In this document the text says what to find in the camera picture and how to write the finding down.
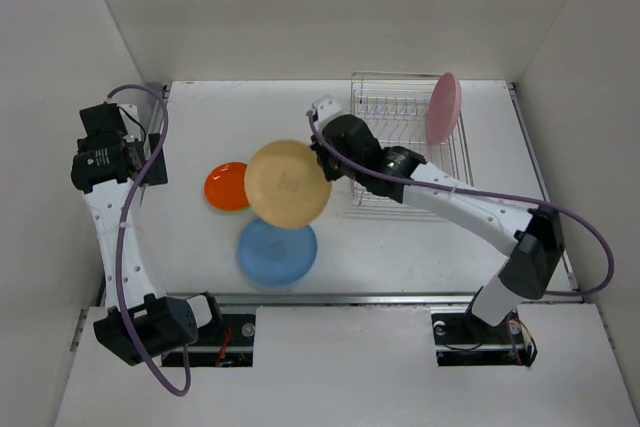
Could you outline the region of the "tan beige plate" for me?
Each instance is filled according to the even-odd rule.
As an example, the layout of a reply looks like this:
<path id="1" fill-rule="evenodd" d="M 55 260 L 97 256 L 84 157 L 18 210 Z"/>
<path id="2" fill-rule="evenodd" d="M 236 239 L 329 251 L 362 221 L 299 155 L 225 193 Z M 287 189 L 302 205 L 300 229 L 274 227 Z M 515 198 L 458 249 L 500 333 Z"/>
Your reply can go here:
<path id="1" fill-rule="evenodd" d="M 279 228 L 298 229 L 323 212 L 332 185 L 307 144 L 278 140 L 264 145 L 250 159 L 244 190 L 258 217 Z"/>

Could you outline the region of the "orange plate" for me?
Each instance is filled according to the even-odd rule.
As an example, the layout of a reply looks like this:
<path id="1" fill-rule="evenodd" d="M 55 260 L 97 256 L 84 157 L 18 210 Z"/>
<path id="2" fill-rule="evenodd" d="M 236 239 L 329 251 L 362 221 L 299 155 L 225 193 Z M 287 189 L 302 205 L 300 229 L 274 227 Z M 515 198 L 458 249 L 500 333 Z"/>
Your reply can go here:
<path id="1" fill-rule="evenodd" d="M 246 169 L 246 163 L 236 161 L 215 167 L 204 183 L 208 202 L 229 209 L 249 205 L 244 188 Z"/>

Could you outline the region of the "blue plate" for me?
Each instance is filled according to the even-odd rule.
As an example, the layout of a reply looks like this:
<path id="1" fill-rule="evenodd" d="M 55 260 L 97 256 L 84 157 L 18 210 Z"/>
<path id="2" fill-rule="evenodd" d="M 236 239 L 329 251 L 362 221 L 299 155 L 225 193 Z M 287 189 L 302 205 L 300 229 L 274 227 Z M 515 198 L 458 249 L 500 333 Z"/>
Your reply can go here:
<path id="1" fill-rule="evenodd" d="M 241 272 L 250 281 L 280 288 L 304 277 L 317 252 L 317 237 L 310 226 L 283 229 L 255 218 L 240 233 L 236 257 Z"/>

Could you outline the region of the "green plate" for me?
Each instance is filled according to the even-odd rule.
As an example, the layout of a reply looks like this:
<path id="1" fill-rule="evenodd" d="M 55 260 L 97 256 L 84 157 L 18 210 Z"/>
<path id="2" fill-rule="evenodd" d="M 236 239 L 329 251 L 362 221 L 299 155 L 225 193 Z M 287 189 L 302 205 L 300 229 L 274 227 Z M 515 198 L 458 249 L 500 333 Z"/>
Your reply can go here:
<path id="1" fill-rule="evenodd" d="M 222 208 L 220 206 L 208 203 L 207 207 L 212 212 L 215 212 L 217 215 L 239 215 L 241 213 L 248 212 L 250 210 L 250 206 L 248 204 L 243 205 L 239 208 L 229 209 L 229 208 Z"/>

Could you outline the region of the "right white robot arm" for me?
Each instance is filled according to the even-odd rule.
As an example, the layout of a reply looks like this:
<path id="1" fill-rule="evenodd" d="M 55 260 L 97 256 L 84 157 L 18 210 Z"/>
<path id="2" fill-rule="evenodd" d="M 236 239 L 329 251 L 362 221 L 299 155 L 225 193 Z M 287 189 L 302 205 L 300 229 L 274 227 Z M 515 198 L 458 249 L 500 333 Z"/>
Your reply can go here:
<path id="1" fill-rule="evenodd" d="M 374 196 L 430 211 L 504 255 L 504 263 L 477 291 L 463 316 L 470 338 L 487 340 L 517 306 L 546 295 L 564 251 L 557 209 L 537 200 L 494 197 L 447 175 L 414 151 L 383 147 L 354 115 L 310 110 L 307 117 L 311 148 L 327 181 L 346 177 Z"/>

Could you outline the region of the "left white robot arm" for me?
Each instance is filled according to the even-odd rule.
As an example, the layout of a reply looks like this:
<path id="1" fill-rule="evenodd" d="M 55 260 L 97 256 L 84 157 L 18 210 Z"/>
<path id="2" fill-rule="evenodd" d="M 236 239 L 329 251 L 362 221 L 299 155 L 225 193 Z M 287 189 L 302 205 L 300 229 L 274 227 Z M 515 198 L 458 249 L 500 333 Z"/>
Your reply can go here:
<path id="1" fill-rule="evenodd" d="M 167 183 L 160 134 L 130 132 L 138 121 L 116 103 L 85 108 L 80 118 L 86 135 L 77 142 L 71 180 L 92 214 L 103 262 L 106 316 L 94 324 L 97 341 L 129 365 L 143 359 L 126 319 L 150 357 L 217 341 L 224 320 L 215 298 L 208 292 L 187 299 L 168 296 L 143 246 L 141 193 L 134 181 L 150 161 L 142 186 Z"/>

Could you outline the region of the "pink plate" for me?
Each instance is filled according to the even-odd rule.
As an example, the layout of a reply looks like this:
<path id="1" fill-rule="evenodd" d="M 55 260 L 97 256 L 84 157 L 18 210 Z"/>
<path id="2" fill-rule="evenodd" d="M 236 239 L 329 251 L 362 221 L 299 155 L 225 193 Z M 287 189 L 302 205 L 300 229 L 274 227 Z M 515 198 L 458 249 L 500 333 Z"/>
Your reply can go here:
<path id="1" fill-rule="evenodd" d="M 426 114 L 426 139 L 429 145 L 448 140 L 461 114 L 462 88 L 458 77 L 447 72 L 437 81 Z"/>

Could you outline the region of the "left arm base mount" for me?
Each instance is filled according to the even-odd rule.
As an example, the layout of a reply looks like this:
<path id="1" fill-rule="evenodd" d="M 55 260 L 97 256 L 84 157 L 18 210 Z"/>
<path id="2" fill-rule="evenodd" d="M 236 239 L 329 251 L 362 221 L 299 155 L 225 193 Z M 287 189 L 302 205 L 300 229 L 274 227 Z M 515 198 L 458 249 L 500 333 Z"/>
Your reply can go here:
<path id="1" fill-rule="evenodd" d="M 189 347 L 191 368 L 246 368 L 253 365 L 256 315 L 254 312 L 223 314 L 219 332 L 201 334 Z"/>

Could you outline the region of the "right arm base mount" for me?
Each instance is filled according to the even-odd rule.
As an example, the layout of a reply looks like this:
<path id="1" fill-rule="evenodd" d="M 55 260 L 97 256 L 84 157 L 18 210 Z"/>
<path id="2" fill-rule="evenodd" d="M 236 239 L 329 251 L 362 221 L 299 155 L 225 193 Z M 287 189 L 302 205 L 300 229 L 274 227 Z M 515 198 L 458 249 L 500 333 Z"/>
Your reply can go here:
<path id="1" fill-rule="evenodd" d="M 516 310 L 495 327 L 462 312 L 434 313 L 431 321 L 439 367 L 529 368 L 537 359 L 537 343 Z"/>

